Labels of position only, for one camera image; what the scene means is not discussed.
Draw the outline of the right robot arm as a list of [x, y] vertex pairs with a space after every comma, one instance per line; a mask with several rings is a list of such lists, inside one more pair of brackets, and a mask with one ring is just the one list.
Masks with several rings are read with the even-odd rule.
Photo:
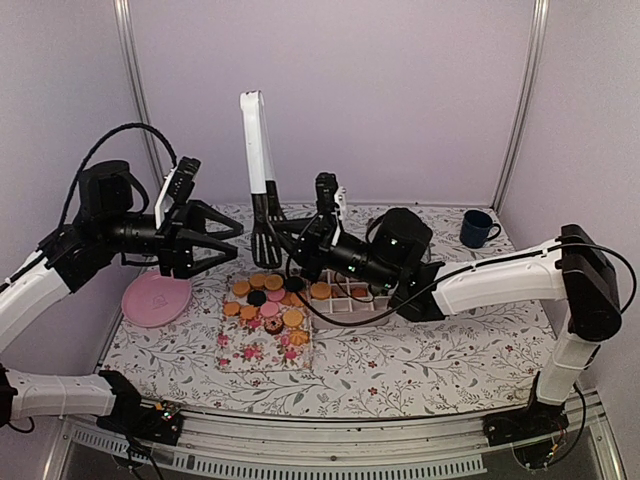
[[492, 446], [564, 429], [566, 400], [600, 345], [622, 326], [612, 250], [578, 225], [528, 250], [490, 259], [445, 263], [423, 260], [432, 230], [412, 211], [392, 208], [360, 240], [342, 229], [329, 207], [309, 218], [267, 222], [276, 244], [315, 281], [324, 270], [392, 293], [388, 314], [411, 322], [442, 320], [478, 307], [527, 300], [564, 300], [568, 318], [546, 365], [536, 374], [526, 406], [488, 414], [483, 432]]

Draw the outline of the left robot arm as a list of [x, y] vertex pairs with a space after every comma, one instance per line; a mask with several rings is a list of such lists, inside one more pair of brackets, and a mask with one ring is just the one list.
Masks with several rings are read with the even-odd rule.
[[[76, 293], [114, 257], [149, 257], [165, 278], [187, 280], [238, 255], [230, 239], [242, 225], [200, 200], [191, 199], [201, 166], [178, 158], [156, 128], [140, 123], [118, 126], [98, 141], [140, 129], [155, 136], [169, 154], [172, 168], [156, 202], [125, 160], [91, 165], [83, 159], [67, 197], [80, 201], [74, 219], [62, 216], [57, 227], [21, 267], [1, 283], [1, 346], [7, 348], [42, 313]], [[84, 377], [29, 376], [1, 370], [1, 423], [36, 416], [94, 415], [103, 428], [138, 434], [146, 427], [171, 423], [171, 417], [145, 407], [137, 389], [116, 371]]]

